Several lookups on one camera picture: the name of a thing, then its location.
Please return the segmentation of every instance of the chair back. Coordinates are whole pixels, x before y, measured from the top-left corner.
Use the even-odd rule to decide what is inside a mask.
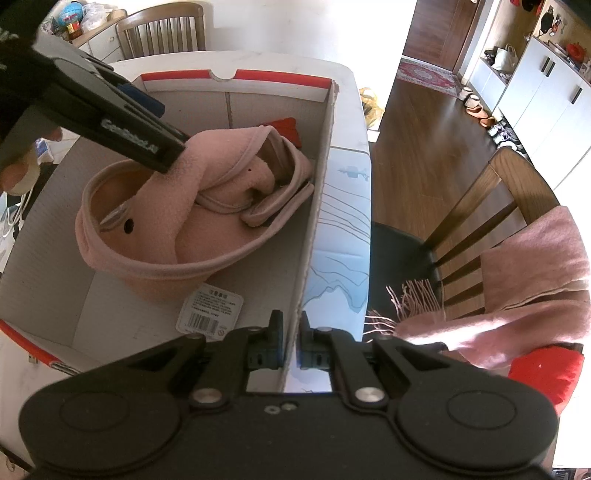
[[[125,59],[205,50],[203,7],[194,2],[157,5],[117,22]]]
[[[477,227],[466,238],[453,245],[436,261],[437,267],[441,268],[477,241],[484,238],[484,236],[497,227],[515,209],[521,212],[525,224],[529,225],[559,205],[552,189],[529,161],[509,147],[500,148],[486,164],[486,167],[478,175],[470,188],[468,188],[467,192],[452,208],[452,211],[447,214],[439,226],[427,238],[425,245],[433,251],[439,247],[501,182],[506,186],[513,200]],[[445,286],[464,278],[478,269],[480,269],[480,256],[473,258],[450,274],[445,275],[442,279],[444,289]],[[444,296],[443,304],[445,307],[450,307],[478,297],[482,293],[482,282],[476,283],[451,298],[446,299]],[[483,312],[484,307],[480,307],[463,316]]]

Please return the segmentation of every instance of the red cloth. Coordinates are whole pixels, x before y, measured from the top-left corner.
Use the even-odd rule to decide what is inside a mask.
[[[288,139],[297,148],[301,148],[301,138],[300,134],[296,130],[295,122],[296,119],[291,116],[262,125],[270,125],[271,127],[275,127],[275,130],[277,130],[282,137]]]
[[[543,393],[560,415],[573,395],[584,356],[560,346],[538,348],[511,362],[509,378]]]

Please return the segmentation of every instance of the scarf fringe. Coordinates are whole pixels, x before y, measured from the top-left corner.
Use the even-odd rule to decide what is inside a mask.
[[[364,335],[376,332],[383,335],[395,335],[397,324],[403,320],[422,313],[438,312],[443,309],[439,305],[428,280],[409,280],[403,283],[400,298],[394,293],[392,287],[386,287],[386,291],[394,305],[396,318],[385,317],[375,310],[370,310],[365,316],[365,324],[373,326],[374,329],[365,332]]]

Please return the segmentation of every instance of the barcode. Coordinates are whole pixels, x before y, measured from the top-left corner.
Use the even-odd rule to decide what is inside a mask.
[[[192,313],[191,318],[189,318],[189,327],[200,332],[209,333],[210,335],[216,333],[218,323],[217,320],[206,317],[205,315],[199,315],[198,313]]]

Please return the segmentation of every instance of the cardboard box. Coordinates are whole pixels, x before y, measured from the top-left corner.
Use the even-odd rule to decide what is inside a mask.
[[[295,117],[302,151],[316,167],[314,182],[322,185],[337,95],[332,79],[238,70],[222,80],[201,69],[144,73],[134,84],[166,105],[163,120],[190,135]],[[182,300],[143,301],[119,279],[90,269],[78,252],[73,225],[82,190],[122,158],[85,138],[76,141],[28,215],[0,282],[0,318],[14,339],[22,335],[21,343],[29,342],[23,346],[54,367],[85,371],[180,335]],[[295,322],[321,193],[317,188],[262,248],[207,281],[244,298],[237,327],[265,326],[272,309]],[[278,382],[275,373],[259,384],[274,390]]]

